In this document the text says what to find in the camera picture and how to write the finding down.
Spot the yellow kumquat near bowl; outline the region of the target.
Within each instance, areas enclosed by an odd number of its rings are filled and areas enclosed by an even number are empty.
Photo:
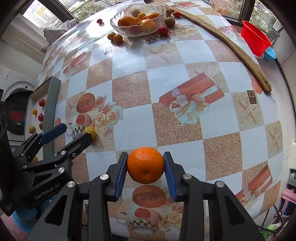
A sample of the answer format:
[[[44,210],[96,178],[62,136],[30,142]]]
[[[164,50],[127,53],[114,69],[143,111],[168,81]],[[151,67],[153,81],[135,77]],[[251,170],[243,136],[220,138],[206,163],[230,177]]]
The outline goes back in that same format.
[[[113,37],[113,41],[116,43],[116,44],[120,44],[123,42],[123,36],[120,35],[120,34],[116,34],[114,37]]]

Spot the dark red tomato in tray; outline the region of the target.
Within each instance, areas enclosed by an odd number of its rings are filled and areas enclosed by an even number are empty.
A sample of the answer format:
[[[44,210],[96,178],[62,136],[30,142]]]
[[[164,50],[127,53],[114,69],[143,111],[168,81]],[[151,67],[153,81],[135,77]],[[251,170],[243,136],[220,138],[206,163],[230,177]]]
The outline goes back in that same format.
[[[46,104],[46,99],[40,99],[39,100],[39,106],[44,107]]]

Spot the green tray white inside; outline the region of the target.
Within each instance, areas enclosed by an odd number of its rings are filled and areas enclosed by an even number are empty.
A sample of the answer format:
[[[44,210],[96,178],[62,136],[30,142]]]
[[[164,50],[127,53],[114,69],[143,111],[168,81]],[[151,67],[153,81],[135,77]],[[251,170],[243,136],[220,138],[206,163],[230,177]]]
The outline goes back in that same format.
[[[29,96],[25,119],[25,139],[31,136],[29,133],[30,126],[35,126],[37,134],[40,134],[43,131],[46,132],[54,127],[55,110],[60,84],[61,81],[52,76],[37,87],[36,90]],[[44,107],[39,106],[40,99],[46,99]],[[32,114],[33,109],[37,109],[37,114],[42,113],[44,115],[43,130],[40,130],[39,128],[40,121],[38,120],[38,115]]]

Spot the red tomato beside bowl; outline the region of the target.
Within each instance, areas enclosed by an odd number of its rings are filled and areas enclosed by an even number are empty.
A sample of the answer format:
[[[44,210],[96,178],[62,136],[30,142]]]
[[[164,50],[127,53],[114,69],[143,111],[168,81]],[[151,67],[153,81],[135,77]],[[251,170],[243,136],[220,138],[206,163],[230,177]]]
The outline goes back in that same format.
[[[169,30],[167,27],[160,27],[158,30],[159,35],[166,36],[169,33]]]

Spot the red plastic basin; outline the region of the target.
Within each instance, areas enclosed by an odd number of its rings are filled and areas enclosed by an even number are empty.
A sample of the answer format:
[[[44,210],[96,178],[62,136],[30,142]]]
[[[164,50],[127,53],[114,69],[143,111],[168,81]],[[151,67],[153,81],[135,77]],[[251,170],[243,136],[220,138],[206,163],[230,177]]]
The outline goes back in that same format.
[[[271,41],[259,28],[248,21],[242,21],[242,24],[241,37],[254,55],[260,56],[268,47],[272,47]]]

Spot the large orange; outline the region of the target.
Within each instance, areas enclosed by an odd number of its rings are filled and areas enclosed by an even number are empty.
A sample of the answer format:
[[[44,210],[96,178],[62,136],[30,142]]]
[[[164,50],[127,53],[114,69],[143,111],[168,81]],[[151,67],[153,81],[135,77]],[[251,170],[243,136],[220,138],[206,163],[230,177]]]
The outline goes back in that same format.
[[[161,153],[154,148],[137,148],[128,155],[127,171],[133,181],[140,184],[151,184],[163,175],[165,161]]]

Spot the tan round fruit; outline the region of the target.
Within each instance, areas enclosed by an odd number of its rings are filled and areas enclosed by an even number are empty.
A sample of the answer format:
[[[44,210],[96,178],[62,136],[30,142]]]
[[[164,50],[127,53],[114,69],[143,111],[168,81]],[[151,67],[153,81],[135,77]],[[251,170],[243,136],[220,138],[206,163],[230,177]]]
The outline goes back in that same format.
[[[35,128],[35,126],[30,126],[29,127],[29,133],[30,134],[34,134],[36,132],[36,128]]]

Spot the yellow cherry tomato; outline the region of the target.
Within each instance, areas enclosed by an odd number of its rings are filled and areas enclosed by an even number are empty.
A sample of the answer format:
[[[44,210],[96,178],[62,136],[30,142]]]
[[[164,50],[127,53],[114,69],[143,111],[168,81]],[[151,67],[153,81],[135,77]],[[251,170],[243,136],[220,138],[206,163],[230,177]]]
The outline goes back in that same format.
[[[84,130],[84,132],[85,133],[89,133],[92,136],[93,139],[96,138],[96,136],[97,136],[97,133],[95,131],[95,128],[93,128],[92,126],[86,127],[85,130]]]

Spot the green fruit behind bowl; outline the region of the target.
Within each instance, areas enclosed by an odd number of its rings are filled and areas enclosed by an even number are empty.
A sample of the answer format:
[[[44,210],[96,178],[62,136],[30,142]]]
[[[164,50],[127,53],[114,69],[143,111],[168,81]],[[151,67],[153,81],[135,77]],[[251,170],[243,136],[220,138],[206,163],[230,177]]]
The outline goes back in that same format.
[[[166,19],[165,19],[165,25],[167,27],[173,27],[175,24],[176,24],[176,21],[175,21],[174,18],[172,18],[170,16],[166,17]]]

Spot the white washing machine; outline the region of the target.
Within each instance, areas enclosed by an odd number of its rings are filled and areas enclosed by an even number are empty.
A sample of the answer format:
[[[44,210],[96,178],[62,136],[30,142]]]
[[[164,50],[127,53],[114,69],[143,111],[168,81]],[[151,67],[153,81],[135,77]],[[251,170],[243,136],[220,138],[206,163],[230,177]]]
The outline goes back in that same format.
[[[8,140],[25,140],[29,95],[34,91],[41,64],[1,40],[1,112],[8,117]]]

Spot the checkered patterned tablecloth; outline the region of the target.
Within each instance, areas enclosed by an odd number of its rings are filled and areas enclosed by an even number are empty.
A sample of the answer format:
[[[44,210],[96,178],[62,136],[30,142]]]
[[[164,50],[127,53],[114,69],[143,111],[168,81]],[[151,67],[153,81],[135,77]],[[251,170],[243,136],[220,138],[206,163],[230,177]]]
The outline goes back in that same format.
[[[122,152],[151,147],[201,181],[223,181],[251,217],[280,192],[282,129],[274,98],[238,57],[203,28],[176,20],[167,37],[108,38],[127,4],[78,24],[46,52],[38,82],[60,79],[59,150],[93,126],[97,137],[73,161],[78,183],[95,179]]]

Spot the big orange in bowl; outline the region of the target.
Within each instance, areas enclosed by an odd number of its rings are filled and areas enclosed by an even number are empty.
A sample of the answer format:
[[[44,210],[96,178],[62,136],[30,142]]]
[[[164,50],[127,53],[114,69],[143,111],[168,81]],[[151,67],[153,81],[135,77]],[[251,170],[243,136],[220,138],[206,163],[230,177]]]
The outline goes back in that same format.
[[[130,27],[133,25],[137,25],[139,19],[137,17],[133,17],[133,16],[123,16],[122,18],[120,18],[118,20],[118,26],[121,27]]]

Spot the glass fruit bowl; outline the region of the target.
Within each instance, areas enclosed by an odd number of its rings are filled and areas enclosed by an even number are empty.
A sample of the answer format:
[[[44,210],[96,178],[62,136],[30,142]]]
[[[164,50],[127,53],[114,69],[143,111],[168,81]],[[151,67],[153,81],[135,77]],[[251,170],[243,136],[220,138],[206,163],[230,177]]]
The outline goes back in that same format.
[[[164,24],[166,8],[154,4],[131,4],[117,13],[110,24],[121,35],[141,37],[155,33]]]

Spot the red cherry tomato with stem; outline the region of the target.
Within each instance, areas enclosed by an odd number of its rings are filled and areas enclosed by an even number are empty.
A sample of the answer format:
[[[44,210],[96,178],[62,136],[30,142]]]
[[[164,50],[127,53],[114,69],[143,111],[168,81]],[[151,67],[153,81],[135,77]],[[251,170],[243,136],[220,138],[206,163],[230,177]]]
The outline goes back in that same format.
[[[43,115],[42,113],[40,113],[40,114],[38,115],[38,120],[39,120],[40,122],[43,122],[43,121],[44,121],[44,115]]]

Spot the pink cloth on chair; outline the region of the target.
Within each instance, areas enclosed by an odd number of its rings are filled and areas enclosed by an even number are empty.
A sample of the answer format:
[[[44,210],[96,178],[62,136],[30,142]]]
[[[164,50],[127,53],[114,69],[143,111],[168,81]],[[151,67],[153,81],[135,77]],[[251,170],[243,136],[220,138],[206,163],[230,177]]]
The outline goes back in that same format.
[[[43,29],[43,33],[44,33],[44,37],[47,40],[47,44],[44,45],[41,48],[41,52],[43,54],[46,54],[46,51],[48,50],[48,48],[53,44],[53,42],[55,42],[56,40],[58,40],[63,34],[65,34],[68,30],[70,30],[71,28],[73,28],[75,25],[77,25],[77,21],[75,19],[72,20],[67,20],[65,21],[61,27],[45,27]]]

